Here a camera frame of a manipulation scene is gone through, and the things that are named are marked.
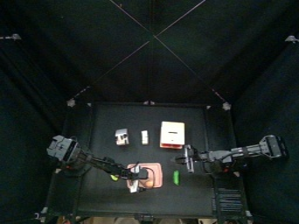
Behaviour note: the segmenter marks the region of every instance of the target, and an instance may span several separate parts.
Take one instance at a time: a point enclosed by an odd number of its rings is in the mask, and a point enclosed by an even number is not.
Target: black fabric wall
[[[299,45],[289,44],[240,96],[233,109],[239,145],[264,135],[284,138],[289,159],[252,163],[245,177],[251,212],[275,223],[297,223],[299,211]]]
[[[45,148],[61,133],[65,101],[12,40],[0,42],[0,223],[30,223],[46,198]]]

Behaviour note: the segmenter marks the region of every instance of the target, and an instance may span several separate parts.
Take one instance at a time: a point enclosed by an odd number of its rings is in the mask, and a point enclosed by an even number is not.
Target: wire
[[[217,159],[217,160],[223,160],[224,158],[227,158],[227,157],[229,157],[229,156],[232,156],[232,155],[235,155],[235,154],[240,154],[240,153],[241,153],[241,151],[231,152],[227,156],[221,157],[221,158]]]
[[[211,175],[212,174],[211,172],[207,171],[204,162],[201,162],[201,169],[204,171],[204,174],[207,174],[207,175]]]

